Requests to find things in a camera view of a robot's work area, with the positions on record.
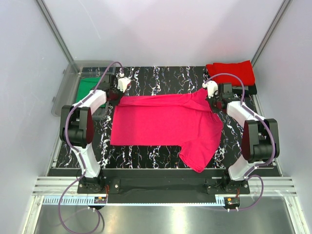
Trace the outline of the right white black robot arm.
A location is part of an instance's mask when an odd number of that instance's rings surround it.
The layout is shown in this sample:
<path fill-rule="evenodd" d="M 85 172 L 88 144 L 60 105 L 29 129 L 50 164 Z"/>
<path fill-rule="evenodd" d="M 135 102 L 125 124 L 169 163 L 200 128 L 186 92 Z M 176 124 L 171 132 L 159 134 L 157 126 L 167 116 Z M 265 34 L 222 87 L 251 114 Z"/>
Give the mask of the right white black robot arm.
<path fill-rule="evenodd" d="M 273 118 L 264 118 L 236 98 L 230 83 L 206 81 L 202 87 L 214 112 L 223 111 L 243 127 L 241 156 L 223 174 L 218 186 L 226 193 L 235 193 L 245 185 L 250 174 L 269 165 L 279 156 L 278 124 Z"/>

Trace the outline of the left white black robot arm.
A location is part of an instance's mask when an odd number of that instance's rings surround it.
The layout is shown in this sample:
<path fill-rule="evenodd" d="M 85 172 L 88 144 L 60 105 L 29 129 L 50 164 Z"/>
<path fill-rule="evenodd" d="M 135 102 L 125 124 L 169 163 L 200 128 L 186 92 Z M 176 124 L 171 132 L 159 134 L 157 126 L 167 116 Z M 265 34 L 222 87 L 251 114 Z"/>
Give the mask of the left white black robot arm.
<path fill-rule="evenodd" d="M 80 100 L 61 109 L 59 137 L 78 159 L 81 176 L 77 181 L 82 189 L 100 193 L 107 188 L 92 146 L 95 133 L 93 114 L 102 105 L 118 105 L 130 82 L 123 73 L 105 75 Z"/>

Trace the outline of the pink t shirt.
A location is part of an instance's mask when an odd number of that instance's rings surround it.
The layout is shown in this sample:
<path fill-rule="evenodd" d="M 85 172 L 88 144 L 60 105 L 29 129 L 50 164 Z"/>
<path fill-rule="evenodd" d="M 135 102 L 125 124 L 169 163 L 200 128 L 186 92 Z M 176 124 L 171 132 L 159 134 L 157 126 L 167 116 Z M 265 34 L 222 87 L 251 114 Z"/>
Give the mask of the pink t shirt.
<path fill-rule="evenodd" d="M 201 173 L 217 151 L 223 123 L 203 88 L 188 94 L 123 97 L 113 115 L 114 146 L 179 146 L 183 163 Z"/>

